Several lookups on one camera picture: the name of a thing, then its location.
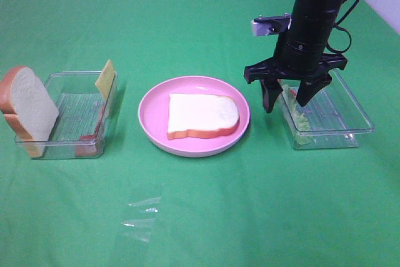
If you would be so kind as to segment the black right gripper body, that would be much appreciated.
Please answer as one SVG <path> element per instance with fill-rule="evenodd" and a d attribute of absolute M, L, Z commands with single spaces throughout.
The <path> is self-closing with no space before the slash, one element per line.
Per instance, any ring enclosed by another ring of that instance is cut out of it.
<path fill-rule="evenodd" d="M 248 84 L 259 79 L 274 81 L 293 79 L 314 81 L 330 70 L 343 70 L 347 59 L 342 54 L 325 53 L 320 46 L 295 42 L 289 43 L 289 31 L 278 35 L 274 54 L 271 58 L 244 68 Z"/>

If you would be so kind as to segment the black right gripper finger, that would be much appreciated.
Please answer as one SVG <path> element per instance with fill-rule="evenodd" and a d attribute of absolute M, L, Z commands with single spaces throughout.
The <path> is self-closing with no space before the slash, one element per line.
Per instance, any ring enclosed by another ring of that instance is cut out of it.
<path fill-rule="evenodd" d="M 267 113 L 271 113 L 275 102 L 283 89 L 277 79 L 260 79 L 262 89 L 262 106 Z"/>
<path fill-rule="evenodd" d="M 330 85 L 331 81 L 332 77 L 329 73 L 322 74 L 313 79 L 301 81 L 296 95 L 298 104 L 305 107 L 320 90 Z"/>

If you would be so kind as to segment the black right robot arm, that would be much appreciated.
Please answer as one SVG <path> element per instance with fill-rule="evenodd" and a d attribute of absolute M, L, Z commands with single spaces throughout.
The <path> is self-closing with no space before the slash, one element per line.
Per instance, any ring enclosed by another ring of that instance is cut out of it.
<path fill-rule="evenodd" d="M 346 0 L 296 0 L 291 14 L 258 17 L 251 22 L 255 36 L 276 34 L 274 54 L 244 69 L 247 83 L 258 80 L 262 105 L 267 113 L 283 89 L 282 79 L 300 82 L 296 100 L 305 106 L 322 88 L 329 85 L 329 71 L 343 70 L 347 59 L 340 51 L 324 53 L 337 15 Z"/>

